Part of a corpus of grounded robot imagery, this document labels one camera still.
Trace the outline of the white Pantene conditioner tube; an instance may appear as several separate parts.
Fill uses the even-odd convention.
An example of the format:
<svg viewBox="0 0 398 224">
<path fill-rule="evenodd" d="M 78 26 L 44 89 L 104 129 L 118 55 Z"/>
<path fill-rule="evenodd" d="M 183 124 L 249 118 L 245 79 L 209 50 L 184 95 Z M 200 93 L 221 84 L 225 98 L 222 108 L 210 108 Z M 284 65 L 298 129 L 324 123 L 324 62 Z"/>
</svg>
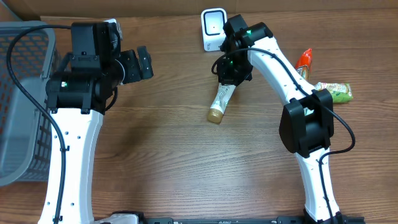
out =
<svg viewBox="0 0 398 224">
<path fill-rule="evenodd" d="M 220 124 L 223 119 L 224 112 L 226 107 L 231 99 L 235 85 L 222 85 L 218 84 L 218 91 L 213 100 L 213 103 L 210 106 L 210 110 L 207 116 L 208 121 L 216 124 Z"/>
</svg>

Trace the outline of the red spaghetti packet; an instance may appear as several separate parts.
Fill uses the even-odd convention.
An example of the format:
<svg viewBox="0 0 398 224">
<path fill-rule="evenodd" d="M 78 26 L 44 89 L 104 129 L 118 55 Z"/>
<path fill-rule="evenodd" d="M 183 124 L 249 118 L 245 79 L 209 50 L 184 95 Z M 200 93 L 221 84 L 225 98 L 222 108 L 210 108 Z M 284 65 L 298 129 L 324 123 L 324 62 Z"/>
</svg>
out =
<svg viewBox="0 0 398 224">
<path fill-rule="evenodd" d="M 312 71 L 312 49 L 307 49 L 299 58 L 295 64 L 295 69 L 299 75 L 306 81 L 309 81 L 309 77 Z"/>
</svg>

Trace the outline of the green yellow snack packet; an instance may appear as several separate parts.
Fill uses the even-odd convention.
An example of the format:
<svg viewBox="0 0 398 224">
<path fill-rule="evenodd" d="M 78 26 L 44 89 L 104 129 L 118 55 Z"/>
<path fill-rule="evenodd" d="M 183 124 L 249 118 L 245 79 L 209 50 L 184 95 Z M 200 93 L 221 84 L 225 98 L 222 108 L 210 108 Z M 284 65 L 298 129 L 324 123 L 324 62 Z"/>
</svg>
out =
<svg viewBox="0 0 398 224">
<path fill-rule="evenodd" d="M 353 99 L 351 85 L 349 83 L 323 83 L 318 82 L 315 89 L 328 90 L 333 98 L 334 103 L 348 103 Z"/>
</svg>

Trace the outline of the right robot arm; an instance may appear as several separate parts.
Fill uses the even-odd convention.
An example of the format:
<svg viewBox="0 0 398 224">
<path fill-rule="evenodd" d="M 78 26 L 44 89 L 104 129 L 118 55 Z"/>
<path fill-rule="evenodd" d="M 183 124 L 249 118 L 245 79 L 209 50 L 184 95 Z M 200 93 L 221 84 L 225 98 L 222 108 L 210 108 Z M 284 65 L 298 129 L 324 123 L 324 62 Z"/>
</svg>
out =
<svg viewBox="0 0 398 224">
<path fill-rule="evenodd" d="M 334 134 L 333 103 L 326 90 L 302 78 L 281 52 L 271 30 L 260 22 L 248 26 L 241 15 L 223 26 L 224 55 L 212 67 L 223 85 L 251 80 L 258 69 L 283 105 L 279 135 L 298 160 L 305 190 L 306 223 L 344 223 L 331 184 L 326 154 Z"/>
</svg>

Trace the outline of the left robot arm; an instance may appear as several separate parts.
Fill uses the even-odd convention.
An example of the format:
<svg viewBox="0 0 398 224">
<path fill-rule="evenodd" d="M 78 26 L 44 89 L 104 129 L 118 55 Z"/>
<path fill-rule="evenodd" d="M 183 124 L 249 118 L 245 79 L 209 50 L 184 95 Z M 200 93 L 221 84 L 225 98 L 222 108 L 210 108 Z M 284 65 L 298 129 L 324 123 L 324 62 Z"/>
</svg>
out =
<svg viewBox="0 0 398 224">
<path fill-rule="evenodd" d="M 115 19 L 75 22 L 72 51 L 46 83 L 54 121 L 52 151 L 41 223 L 93 223 L 91 190 L 96 143 L 118 87 L 153 77 L 145 46 L 121 50 Z"/>
</svg>

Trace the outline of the white barcode scanner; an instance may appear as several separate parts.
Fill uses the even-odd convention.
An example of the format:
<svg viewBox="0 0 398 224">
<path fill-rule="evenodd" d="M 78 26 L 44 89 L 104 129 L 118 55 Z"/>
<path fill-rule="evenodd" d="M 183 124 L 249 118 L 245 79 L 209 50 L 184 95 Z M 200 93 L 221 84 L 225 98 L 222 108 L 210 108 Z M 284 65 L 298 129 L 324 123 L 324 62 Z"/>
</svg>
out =
<svg viewBox="0 0 398 224">
<path fill-rule="evenodd" d="M 227 13 L 223 8 L 205 9 L 201 13 L 201 29 L 205 52 L 220 51 L 226 35 L 223 26 L 227 21 Z"/>
</svg>

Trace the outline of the grey plastic shopping basket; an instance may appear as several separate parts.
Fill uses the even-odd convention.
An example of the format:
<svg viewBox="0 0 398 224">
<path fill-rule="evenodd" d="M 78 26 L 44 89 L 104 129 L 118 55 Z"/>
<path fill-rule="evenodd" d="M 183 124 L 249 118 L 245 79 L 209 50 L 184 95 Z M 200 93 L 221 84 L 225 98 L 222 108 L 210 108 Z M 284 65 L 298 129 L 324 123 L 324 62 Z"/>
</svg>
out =
<svg viewBox="0 0 398 224">
<path fill-rule="evenodd" d="M 10 42 L 40 21 L 1 23 L 1 185 L 45 182 L 49 176 L 52 146 L 49 120 L 15 86 L 6 66 Z M 45 84 L 56 71 L 61 56 L 55 32 L 37 30 L 21 38 L 12 50 L 12 69 L 21 85 L 42 105 Z"/>
</svg>

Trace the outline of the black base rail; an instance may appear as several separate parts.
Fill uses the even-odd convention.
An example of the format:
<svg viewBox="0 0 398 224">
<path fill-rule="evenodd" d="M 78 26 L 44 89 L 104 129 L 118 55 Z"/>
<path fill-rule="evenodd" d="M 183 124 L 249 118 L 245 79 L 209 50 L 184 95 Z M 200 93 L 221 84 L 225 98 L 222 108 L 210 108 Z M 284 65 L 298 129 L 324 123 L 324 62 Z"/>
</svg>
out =
<svg viewBox="0 0 398 224">
<path fill-rule="evenodd" d="M 170 217 L 146 218 L 142 212 L 117 211 L 108 218 L 96 220 L 95 224 L 132 223 L 132 224 L 304 224 L 304 223 L 334 223 L 334 224 L 365 224 L 364 217 L 348 217 L 337 213 L 331 221 L 313 221 L 306 212 L 304 216 L 279 216 L 277 218 L 218 218 L 218 219 L 173 219 Z"/>
</svg>

